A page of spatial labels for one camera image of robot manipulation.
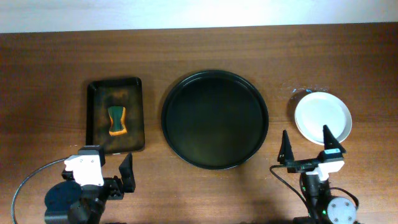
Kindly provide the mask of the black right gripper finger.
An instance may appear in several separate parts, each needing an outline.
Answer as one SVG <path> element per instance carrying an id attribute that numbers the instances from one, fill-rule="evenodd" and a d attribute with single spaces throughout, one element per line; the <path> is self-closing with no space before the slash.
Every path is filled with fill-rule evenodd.
<path id="1" fill-rule="evenodd" d="M 290 144 L 289 136 L 286 130 L 282 132 L 282 143 L 280 146 L 280 151 L 277 157 L 277 162 L 279 164 L 288 164 L 293 162 L 294 154 L 292 152 L 292 146 Z"/>
<path id="2" fill-rule="evenodd" d="M 325 154 L 345 154 L 346 149 L 338 142 L 327 125 L 323 126 L 323 143 Z"/>

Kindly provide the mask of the cream white plate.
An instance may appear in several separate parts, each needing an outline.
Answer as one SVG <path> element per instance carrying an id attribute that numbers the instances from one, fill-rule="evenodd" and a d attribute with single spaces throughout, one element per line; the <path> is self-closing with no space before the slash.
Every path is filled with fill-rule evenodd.
<path id="1" fill-rule="evenodd" d="M 304 96 L 294 112 L 295 124 L 309 141 L 323 145 L 323 127 L 328 126 L 338 142 L 350 134 L 353 120 L 348 107 L 336 96 L 326 92 L 313 92 Z"/>

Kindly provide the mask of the green and orange sponge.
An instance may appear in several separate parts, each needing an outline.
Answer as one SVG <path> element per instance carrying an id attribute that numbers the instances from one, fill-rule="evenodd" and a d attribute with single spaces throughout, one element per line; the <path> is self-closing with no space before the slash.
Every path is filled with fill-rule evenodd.
<path id="1" fill-rule="evenodd" d="M 125 124 L 126 109 L 123 106 L 110 106 L 108 114 L 111 122 L 109 134 L 111 136 L 120 136 L 127 134 L 127 127 Z"/>

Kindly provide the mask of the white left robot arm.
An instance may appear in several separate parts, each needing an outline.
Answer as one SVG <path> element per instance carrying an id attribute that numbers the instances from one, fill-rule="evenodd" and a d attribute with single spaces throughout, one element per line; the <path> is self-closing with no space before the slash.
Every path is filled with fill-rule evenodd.
<path id="1" fill-rule="evenodd" d="M 136 188 L 132 154 L 119 166 L 121 177 L 104 178 L 99 155 L 76 155 L 65 161 L 73 179 L 53 186 L 45 196 L 45 223 L 98 224 L 109 200 L 122 200 Z"/>

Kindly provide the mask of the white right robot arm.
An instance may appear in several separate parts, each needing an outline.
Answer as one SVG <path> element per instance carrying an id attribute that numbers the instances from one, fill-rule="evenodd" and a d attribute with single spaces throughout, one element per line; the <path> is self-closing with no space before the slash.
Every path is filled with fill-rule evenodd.
<path id="1" fill-rule="evenodd" d="M 269 168 L 290 190 L 295 192 L 307 209 L 306 217 L 295 217 L 293 224 L 308 223 L 357 223 L 359 200 L 345 189 L 330 186 L 331 173 L 340 171 L 344 166 L 346 149 L 332 135 L 328 126 L 323 126 L 324 150 L 312 159 L 296 161 L 292 152 L 287 131 L 282 133 L 282 142 L 277 158 L 277 165 Z M 286 168 L 288 173 L 300 175 L 300 190 L 296 190 L 283 178 L 275 174 L 273 169 Z"/>

